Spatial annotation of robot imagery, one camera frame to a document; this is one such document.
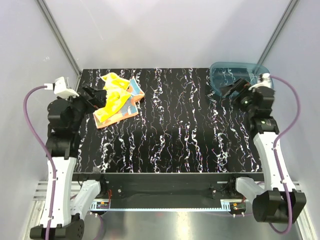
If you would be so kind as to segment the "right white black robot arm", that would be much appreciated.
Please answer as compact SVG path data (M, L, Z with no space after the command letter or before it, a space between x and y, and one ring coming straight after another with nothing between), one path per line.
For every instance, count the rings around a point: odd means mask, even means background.
M250 177L237 177L227 185L228 195L243 195L252 205L254 219L262 223L293 224L307 203L291 180L281 151L283 135L272 117L275 91L269 77L261 77L252 85L240 78L221 88L223 97L247 113L250 136L260 157L264 186Z

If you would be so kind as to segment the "yellow crocodile towel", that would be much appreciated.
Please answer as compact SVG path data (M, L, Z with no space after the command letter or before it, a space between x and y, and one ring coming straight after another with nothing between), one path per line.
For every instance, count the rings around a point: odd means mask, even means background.
M131 97L127 91L130 81L111 72L101 77L105 82L103 87L106 90L106 104L94 112L95 117L100 123L115 115Z

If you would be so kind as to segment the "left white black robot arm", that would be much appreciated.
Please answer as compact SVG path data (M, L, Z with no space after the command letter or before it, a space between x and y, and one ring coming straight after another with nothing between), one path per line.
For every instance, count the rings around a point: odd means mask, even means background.
M57 84L52 89L57 98L47 106L47 141L38 140L45 151L48 181L45 205L38 226L31 228L32 240L81 240L84 218L93 200L108 193L106 183L85 180L80 191L71 197L73 173L78 159L81 137L79 128L84 117L106 105L106 90L84 87L86 95Z

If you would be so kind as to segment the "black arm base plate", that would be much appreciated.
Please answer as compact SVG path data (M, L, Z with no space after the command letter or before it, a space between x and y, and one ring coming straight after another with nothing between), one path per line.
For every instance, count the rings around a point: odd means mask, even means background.
M75 173L74 181L97 180L111 190L111 209L213 209L234 177L263 181L261 172L240 173Z

